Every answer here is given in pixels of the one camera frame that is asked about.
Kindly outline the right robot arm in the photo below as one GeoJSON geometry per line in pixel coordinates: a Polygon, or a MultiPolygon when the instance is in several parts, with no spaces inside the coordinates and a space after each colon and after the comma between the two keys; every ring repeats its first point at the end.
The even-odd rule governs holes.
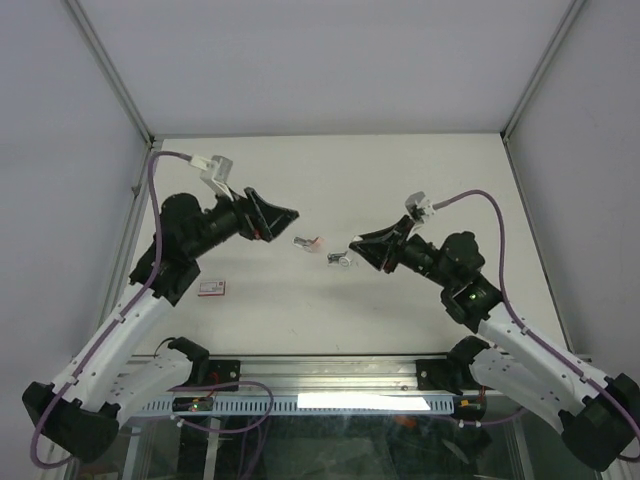
{"type": "Polygon", "coordinates": [[[638,384],[558,347],[518,316],[482,274],[485,259],[473,233],[453,233],[436,247],[403,216],[355,237],[349,247],[378,271],[402,265],[440,286],[446,313],[470,330],[448,353],[445,389],[457,392],[476,382],[504,394],[544,420],[575,458],[598,472],[638,437],[638,384]]]}

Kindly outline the white stapler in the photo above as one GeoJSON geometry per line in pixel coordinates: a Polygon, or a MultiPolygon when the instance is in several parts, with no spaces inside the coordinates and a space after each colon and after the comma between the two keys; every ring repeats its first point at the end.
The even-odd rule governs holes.
{"type": "Polygon", "coordinates": [[[350,268],[356,264],[354,254],[349,251],[331,252],[327,255],[327,263],[329,265],[337,265],[342,268],[350,268]]]}

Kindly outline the pink stapler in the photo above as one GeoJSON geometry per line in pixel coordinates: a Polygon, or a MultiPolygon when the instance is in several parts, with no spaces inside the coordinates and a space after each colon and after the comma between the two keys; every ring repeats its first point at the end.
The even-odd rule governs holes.
{"type": "Polygon", "coordinates": [[[321,237],[303,238],[296,236],[292,239],[292,244],[308,253],[320,252],[323,248],[324,239],[321,237]]]}

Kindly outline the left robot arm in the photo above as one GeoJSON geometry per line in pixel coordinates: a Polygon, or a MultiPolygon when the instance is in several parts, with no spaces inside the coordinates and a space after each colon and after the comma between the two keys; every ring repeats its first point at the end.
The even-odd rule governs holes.
{"type": "Polygon", "coordinates": [[[239,235],[271,242],[299,216],[255,189],[217,197],[211,209],[174,194],[155,208],[153,242],[139,258],[121,298],[91,340],[52,381],[34,381],[22,402],[35,426],[71,458],[91,463],[146,404],[174,387],[198,388],[209,377],[209,351],[185,337],[127,378],[122,368],[151,328],[168,315],[200,274],[198,260],[239,235]]]}

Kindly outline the red white staple box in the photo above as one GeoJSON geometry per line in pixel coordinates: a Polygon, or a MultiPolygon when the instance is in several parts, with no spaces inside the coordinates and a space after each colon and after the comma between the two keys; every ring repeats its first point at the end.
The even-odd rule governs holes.
{"type": "Polygon", "coordinates": [[[226,294],[225,280],[203,281],[199,284],[199,297],[220,297],[226,294]]]}

